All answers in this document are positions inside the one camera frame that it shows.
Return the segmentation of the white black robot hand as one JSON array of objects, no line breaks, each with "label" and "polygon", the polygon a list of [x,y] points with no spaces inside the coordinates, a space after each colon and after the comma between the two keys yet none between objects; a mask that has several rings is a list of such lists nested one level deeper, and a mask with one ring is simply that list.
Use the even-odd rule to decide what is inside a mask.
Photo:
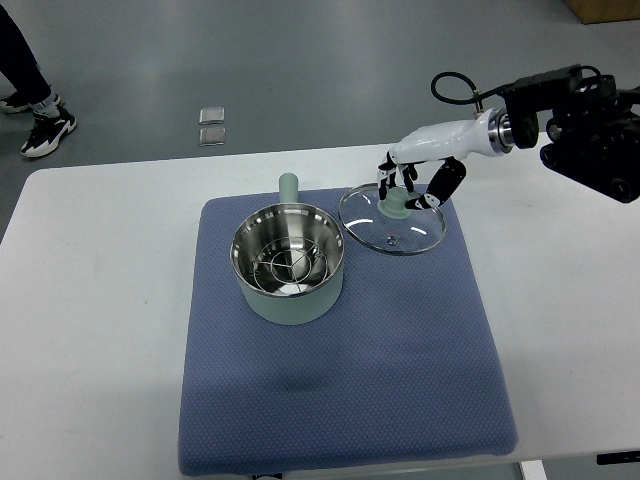
[{"label": "white black robot hand", "polygon": [[497,111],[491,109],[475,120],[459,120],[421,127],[393,145],[378,166],[378,196],[384,201],[389,191],[403,185],[414,191],[418,164],[440,161],[444,164],[421,196],[405,203],[408,210],[426,210],[444,204],[458,188],[466,169],[462,160],[471,153],[495,156],[498,151],[490,140],[490,120]]}]

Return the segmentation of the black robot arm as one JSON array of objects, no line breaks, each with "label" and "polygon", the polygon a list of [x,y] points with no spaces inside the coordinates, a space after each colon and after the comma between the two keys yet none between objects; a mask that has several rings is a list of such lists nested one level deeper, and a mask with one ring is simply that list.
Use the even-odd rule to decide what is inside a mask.
[{"label": "black robot arm", "polygon": [[639,89],[620,89],[592,66],[571,65],[523,77],[496,89],[511,135],[532,148],[538,114],[549,111],[545,167],[621,203],[639,198]]}]

